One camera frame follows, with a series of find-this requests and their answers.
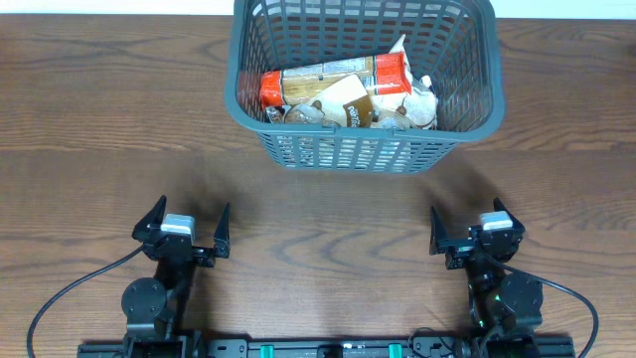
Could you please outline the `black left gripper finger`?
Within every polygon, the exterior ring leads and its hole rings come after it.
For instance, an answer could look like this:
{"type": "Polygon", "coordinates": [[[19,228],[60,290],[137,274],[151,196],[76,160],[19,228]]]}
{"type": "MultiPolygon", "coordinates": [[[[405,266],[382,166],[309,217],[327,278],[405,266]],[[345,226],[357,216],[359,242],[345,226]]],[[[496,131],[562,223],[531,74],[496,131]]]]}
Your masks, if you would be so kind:
{"type": "Polygon", "coordinates": [[[230,213],[231,204],[226,203],[214,233],[214,252],[216,258],[227,259],[230,256],[230,213]]]}
{"type": "Polygon", "coordinates": [[[158,233],[163,223],[167,197],[162,195],[153,208],[134,226],[131,237],[140,242],[148,243],[158,233]]]}

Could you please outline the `beige dried mushroom pouch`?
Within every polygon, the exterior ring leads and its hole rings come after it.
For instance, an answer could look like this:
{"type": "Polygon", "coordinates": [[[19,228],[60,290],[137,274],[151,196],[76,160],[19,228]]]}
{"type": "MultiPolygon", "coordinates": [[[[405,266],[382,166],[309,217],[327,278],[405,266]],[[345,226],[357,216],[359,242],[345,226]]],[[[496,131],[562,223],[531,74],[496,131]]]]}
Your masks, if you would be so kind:
{"type": "Polygon", "coordinates": [[[337,127],[370,127],[374,108],[367,90],[356,75],[350,75],[300,104],[265,108],[272,123],[321,124],[337,127]]]}

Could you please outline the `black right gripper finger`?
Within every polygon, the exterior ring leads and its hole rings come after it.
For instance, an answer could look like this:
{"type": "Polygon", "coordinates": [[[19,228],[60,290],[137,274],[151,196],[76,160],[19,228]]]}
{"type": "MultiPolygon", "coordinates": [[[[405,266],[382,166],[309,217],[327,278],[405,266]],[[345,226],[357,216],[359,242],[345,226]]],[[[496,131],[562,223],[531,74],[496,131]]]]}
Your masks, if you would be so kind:
{"type": "Polygon", "coordinates": [[[526,227],[506,208],[500,198],[496,197],[493,200],[493,207],[496,212],[503,212],[508,216],[512,230],[518,235],[523,235],[526,232],[526,227]]]}
{"type": "Polygon", "coordinates": [[[434,255],[445,254],[448,249],[449,236],[436,209],[430,208],[431,235],[429,253],[434,255]]]}

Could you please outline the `beige pouch white contents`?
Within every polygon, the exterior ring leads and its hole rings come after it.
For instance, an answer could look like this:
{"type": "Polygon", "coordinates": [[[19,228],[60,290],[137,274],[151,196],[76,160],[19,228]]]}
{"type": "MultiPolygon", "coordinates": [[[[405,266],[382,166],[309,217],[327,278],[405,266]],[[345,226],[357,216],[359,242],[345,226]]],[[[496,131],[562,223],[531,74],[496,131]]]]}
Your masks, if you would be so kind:
{"type": "Polygon", "coordinates": [[[429,76],[418,79],[411,73],[404,48],[405,38],[406,34],[400,35],[390,49],[390,54],[402,55],[404,66],[398,73],[399,79],[407,84],[407,89],[371,97],[374,106],[371,128],[433,129],[437,124],[438,99],[432,90],[432,81],[429,76]]]}

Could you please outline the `orange spaghetti package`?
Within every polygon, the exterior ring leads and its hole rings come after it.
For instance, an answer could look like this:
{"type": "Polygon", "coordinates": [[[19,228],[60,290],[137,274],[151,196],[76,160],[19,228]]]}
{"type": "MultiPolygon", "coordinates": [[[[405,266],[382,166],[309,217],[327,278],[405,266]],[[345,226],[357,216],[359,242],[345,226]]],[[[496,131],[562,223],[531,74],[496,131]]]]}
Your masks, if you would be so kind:
{"type": "Polygon", "coordinates": [[[299,104],[351,75],[370,95],[411,93],[406,55],[397,52],[266,72],[260,81],[260,104],[263,108],[299,104]]]}

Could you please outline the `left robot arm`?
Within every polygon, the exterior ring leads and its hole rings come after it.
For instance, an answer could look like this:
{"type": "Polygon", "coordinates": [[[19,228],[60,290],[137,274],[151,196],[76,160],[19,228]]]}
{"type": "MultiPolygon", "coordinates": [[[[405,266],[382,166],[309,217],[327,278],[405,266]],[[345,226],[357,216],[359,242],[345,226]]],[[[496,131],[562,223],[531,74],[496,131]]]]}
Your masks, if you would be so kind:
{"type": "Polygon", "coordinates": [[[166,214],[162,196],[134,226],[132,238],[141,252],[157,264],[151,277],[135,280],[124,291],[125,357],[205,357],[202,333],[182,327],[196,269],[211,269],[230,255],[230,212],[225,205],[215,229],[214,244],[194,244],[195,219],[166,214]]]}

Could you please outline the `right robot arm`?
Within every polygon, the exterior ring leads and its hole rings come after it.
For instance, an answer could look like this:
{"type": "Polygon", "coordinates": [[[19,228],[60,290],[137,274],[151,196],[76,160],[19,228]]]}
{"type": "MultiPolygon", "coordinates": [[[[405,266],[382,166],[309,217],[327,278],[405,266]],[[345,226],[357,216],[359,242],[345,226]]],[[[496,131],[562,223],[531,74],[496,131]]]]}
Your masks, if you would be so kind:
{"type": "Polygon", "coordinates": [[[458,357],[538,357],[534,330],[542,324],[543,286],[525,275],[506,271],[518,251],[525,226],[500,199],[494,210],[479,216],[465,239],[451,238],[435,209],[430,210],[429,253],[444,255],[448,269],[463,269],[468,283],[469,311],[476,328],[458,357]]]}

